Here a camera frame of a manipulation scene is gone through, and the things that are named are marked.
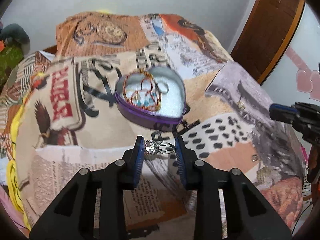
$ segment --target bed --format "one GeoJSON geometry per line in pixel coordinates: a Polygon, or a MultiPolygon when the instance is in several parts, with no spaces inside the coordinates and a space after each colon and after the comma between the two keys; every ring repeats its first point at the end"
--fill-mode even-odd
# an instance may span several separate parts
{"type": "MultiPolygon", "coordinates": [[[[269,118],[270,97],[212,33],[178,15],[85,12],[59,24],[56,39],[55,55],[28,56],[1,94],[7,184],[26,235],[80,168],[106,167],[138,135],[168,142],[182,135],[215,168],[241,169],[292,227],[308,200],[307,155],[289,125],[269,118]],[[174,69],[185,84],[187,111],[173,132],[129,122],[114,101],[119,77],[153,66],[174,69]]],[[[172,239],[183,228],[176,239],[191,239],[195,200],[179,182],[174,154],[146,156],[139,187],[124,193],[128,238],[172,239]]]]}

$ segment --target white wall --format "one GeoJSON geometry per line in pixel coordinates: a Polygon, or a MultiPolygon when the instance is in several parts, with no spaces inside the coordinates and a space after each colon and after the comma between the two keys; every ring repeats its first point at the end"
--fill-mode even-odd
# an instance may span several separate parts
{"type": "Polygon", "coordinates": [[[229,48],[249,0],[13,0],[1,21],[18,23],[31,40],[31,52],[55,44],[55,26],[82,11],[115,14],[175,13],[210,30],[229,48]]]}
{"type": "Polygon", "coordinates": [[[248,1],[247,9],[244,12],[244,15],[243,15],[243,18],[242,18],[242,20],[240,22],[240,25],[238,26],[238,29],[236,30],[236,34],[233,37],[233,39],[232,39],[232,41],[231,41],[231,43],[229,45],[229,48],[227,49],[227,51],[229,53],[231,53],[233,48],[235,47],[235,45],[236,45],[236,43],[237,43],[237,41],[238,41],[242,31],[243,31],[244,26],[247,23],[247,20],[248,20],[250,14],[251,14],[251,11],[252,11],[252,8],[253,8],[255,2],[256,2],[256,0],[249,0],[248,1]]]}
{"type": "MultiPolygon", "coordinates": [[[[290,46],[308,65],[310,70],[319,71],[320,63],[320,24],[312,10],[306,5],[297,31],[290,46]]],[[[270,76],[262,84],[262,88],[270,95],[272,100],[282,105],[292,105],[295,102],[306,102],[320,105],[319,101],[309,99],[309,94],[297,91],[296,74],[298,68],[283,55],[270,76]]],[[[310,151],[310,144],[300,140],[310,151]]]]}

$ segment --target pink heart decal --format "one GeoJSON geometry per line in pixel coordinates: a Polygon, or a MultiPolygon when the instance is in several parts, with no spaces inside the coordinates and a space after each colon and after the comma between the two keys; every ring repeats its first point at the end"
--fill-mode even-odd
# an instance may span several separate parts
{"type": "Polygon", "coordinates": [[[308,77],[308,74],[302,70],[299,69],[297,71],[297,91],[304,92],[304,93],[310,93],[313,89],[312,82],[310,78],[308,77]]]}
{"type": "Polygon", "coordinates": [[[311,78],[313,89],[310,93],[310,99],[320,101],[320,74],[318,71],[314,70],[311,73],[311,78]]]}

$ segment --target silver ring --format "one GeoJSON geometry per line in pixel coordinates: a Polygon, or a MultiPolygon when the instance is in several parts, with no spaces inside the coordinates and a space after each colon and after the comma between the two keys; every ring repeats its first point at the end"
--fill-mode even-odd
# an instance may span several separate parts
{"type": "Polygon", "coordinates": [[[168,86],[167,82],[159,81],[159,82],[158,82],[158,91],[159,91],[160,93],[166,95],[166,94],[169,92],[169,86],[168,86]],[[163,91],[160,90],[160,88],[159,88],[159,84],[160,84],[160,83],[163,84],[163,85],[166,87],[166,89],[167,89],[166,92],[163,92],[163,91]]]}
{"type": "Polygon", "coordinates": [[[155,155],[157,153],[170,154],[170,153],[173,153],[175,150],[176,148],[171,143],[161,142],[161,141],[154,142],[154,141],[146,140],[145,153],[147,155],[155,155]],[[168,147],[171,149],[168,150],[166,148],[165,150],[163,150],[163,149],[159,149],[159,147],[168,147]]]}

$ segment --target yellow fabric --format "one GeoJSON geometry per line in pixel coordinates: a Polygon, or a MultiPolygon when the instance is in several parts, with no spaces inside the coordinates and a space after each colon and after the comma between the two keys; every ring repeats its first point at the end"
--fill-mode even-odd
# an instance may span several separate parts
{"type": "Polygon", "coordinates": [[[44,77],[45,74],[44,74],[43,72],[39,72],[39,73],[37,73],[37,76],[38,76],[38,77],[44,77]]]}
{"type": "Polygon", "coordinates": [[[23,114],[24,106],[25,106],[25,103],[27,101],[28,96],[29,95],[26,95],[23,98],[23,103],[20,106],[18,112],[16,113],[16,115],[13,118],[12,123],[11,123],[10,134],[11,134],[11,141],[13,142],[12,143],[12,156],[13,156],[14,160],[9,161],[8,166],[7,166],[6,176],[7,176],[7,184],[8,184],[8,188],[9,188],[10,200],[11,200],[13,206],[19,212],[23,213],[24,224],[29,230],[31,230],[31,227],[29,225],[27,215],[24,212],[21,197],[20,197],[20,190],[19,190],[19,186],[18,186],[18,182],[17,182],[17,166],[16,166],[16,161],[15,161],[15,159],[16,159],[15,142],[16,142],[17,135],[18,135],[18,128],[19,128],[19,124],[20,124],[20,119],[23,114]]]}

